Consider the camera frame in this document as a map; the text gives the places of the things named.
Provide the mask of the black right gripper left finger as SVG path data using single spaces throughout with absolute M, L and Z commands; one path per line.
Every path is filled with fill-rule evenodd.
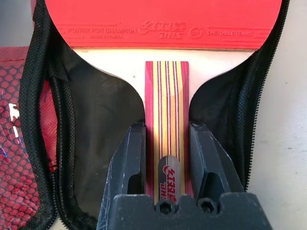
M 113 154 L 106 178 L 98 216 L 97 230 L 107 230 L 113 199 L 117 195 L 144 194 L 146 154 L 143 152 L 145 126 L 143 121 L 134 123 Z

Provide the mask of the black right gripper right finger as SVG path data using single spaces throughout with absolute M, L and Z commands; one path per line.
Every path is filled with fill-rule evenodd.
M 231 157 L 204 124 L 189 124 L 189 168 L 196 200 L 244 192 Z

